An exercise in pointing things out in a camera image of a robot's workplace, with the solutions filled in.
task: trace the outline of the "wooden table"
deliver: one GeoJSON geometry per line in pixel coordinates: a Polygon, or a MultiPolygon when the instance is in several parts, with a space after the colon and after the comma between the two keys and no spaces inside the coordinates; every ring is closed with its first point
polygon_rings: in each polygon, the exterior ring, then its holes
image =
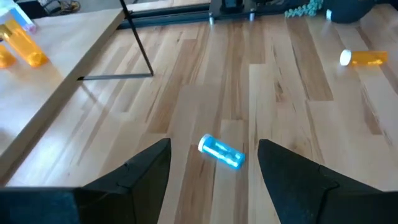
{"type": "Polygon", "coordinates": [[[210,3],[210,0],[160,0],[154,2],[128,4],[127,8],[136,12],[151,9],[164,9],[177,6],[189,6],[202,3],[210,3]]]}
{"type": "MultiPolygon", "coordinates": [[[[139,30],[154,78],[84,82],[8,185],[85,185],[161,138],[172,164],[159,223],[278,223],[257,161],[271,139],[381,190],[398,190],[398,12],[139,30]],[[343,49],[388,50],[381,67],[341,68],[343,49]],[[236,171],[198,152],[210,133],[243,151],[236,171]]],[[[129,30],[97,73],[146,67],[129,30]]]]}
{"type": "Polygon", "coordinates": [[[50,63],[33,69],[18,58],[0,71],[0,177],[74,92],[76,79],[122,20],[121,9],[35,20],[33,38],[50,63]]]}

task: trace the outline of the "white cap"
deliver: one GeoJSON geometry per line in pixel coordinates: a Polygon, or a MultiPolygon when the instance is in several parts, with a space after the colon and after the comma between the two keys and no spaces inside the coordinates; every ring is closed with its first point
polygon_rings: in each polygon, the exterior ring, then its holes
{"type": "Polygon", "coordinates": [[[326,10],[326,19],[327,20],[331,20],[331,11],[328,9],[328,10],[326,10]]]}
{"type": "Polygon", "coordinates": [[[340,55],[340,65],[342,66],[347,66],[349,62],[351,61],[352,53],[350,50],[343,50],[343,52],[340,55]]]}
{"type": "Polygon", "coordinates": [[[205,141],[210,138],[211,135],[210,134],[205,134],[199,141],[199,145],[198,145],[198,149],[200,152],[203,152],[203,145],[205,143],[205,141]]]}

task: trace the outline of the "black object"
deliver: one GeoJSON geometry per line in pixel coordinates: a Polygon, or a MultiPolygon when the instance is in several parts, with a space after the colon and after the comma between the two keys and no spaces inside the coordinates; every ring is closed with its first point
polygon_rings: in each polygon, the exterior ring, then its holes
{"type": "Polygon", "coordinates": [[[79,77],[77,81],[88,81],[88,80],[112,80],[112,79],[129,79],[129,78],[148,78],[152,75],[148,73],[138,74],[121,74],[121,75],[89,75],[85,77],[79,77]]]}
{"type": "Polygon", "coordinates": [[[154,70],[152,69],[152,66],[150,65],[148,56],[145,52],[144,46],[142,45],[141,39],[139,38],[139,35],[137,33],[137,29],[132,21],[132,16],[131,13],[128,11],[126,3],[124,2],[124,0],[120,0],[120,4],[122,5],[123,8],[123,13],[124,16],[127,19],[127,22],[129,24],[129,27],[127,28],[131,28],[132,33],[134,34],[139,49],[141,50],[142,56],[145,59],[145,63],[148,66],[149,72],[150,73],[140,73],[140,74],[128,74],[128,75],[105,75],[104,77],[100,77],[100,76],[84,76],[84,77],[79,77],[77,80],[78,81],[85,81],[85,80],[110,80],[110,79],[120,79],[120,78],[146,78],[146,77],[153,77],[154,76],[154,70]]]}
{"type": "Polygon", "coordinates": [[[391,0],[391,6],[393,6],[395,9],[398,11],[398,1],[396,0],[391,0]]]}
{"type": "Polygon", "coordinates": [[[30,19],[38,19],[48,16],[43,6],[37,0],[18,0],[16,3],[30,19]]]}
{"type": "Polygon", "coordinates": [[[47,0],[43,8],[50,16],[62,16],[78,12],[81,5],[76,0],[47,0]]]}
{"type": "MultiPolygon", "coordinates": [[[[191,6],[177,6],[165,9],[130,12],[136,27],[165,26],[169,24],[184,24],[204,22],[209,19],[209,3],[191,6]]],[[[129,29],[128,21],[122,22],[118,29],[129,29]]]]}
{"type": "Polygon", "coordinates": [[[295,9],[307,4],[308,0],[253,0],[256,2],[256,15],[276,15],[283,14],[289,9],[295,9]]]}
{"type": "Polygon", "coordinates": [[[209,15],[215,20],[248,18],[255,13],[256,4],[251,0],[211,0],[209,15]]]}
{"type": "Polygon", "coordinates": [[[84,187],[1,189],[1,223],[155,224],[170,161],[170,139],[162,139],[84,187]]]}
{"type": "Polygon", "coordinates": [[[258,158],[281,224],[398,223],[398,192],[381,192],[270,140],[260,140],[258,158]]]}
{"type": "Polygon", "coordinates": [[[327,0],[323,8],[330,10],[330,20],[348,24],[360,20],[376,5],[375,0],[327,0]]]}

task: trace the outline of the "blue pill bottle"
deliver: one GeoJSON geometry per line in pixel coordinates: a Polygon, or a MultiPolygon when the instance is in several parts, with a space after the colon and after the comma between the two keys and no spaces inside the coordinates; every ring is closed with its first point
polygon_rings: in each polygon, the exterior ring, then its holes
{"type": "Polygon", "coordinates": [[[244,162],[245,155],[231,146],[217,140],[210,134],[205,134],[199,141],[198,149],[223,161],[234,169],[239,169],[244,162]]]}

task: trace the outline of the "green cable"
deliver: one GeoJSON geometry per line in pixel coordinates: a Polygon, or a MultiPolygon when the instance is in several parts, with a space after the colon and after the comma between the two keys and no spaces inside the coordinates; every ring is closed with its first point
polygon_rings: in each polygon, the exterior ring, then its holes
{"type": "Polygon", "coordinates": [[[317,11],[322,8],[323,0],[310,0],[310,2],[306,5],[299,6],[296,9],[289,9],[285,11],[285,17],[296,17],[296,16],[315,16],[317,11]]]}

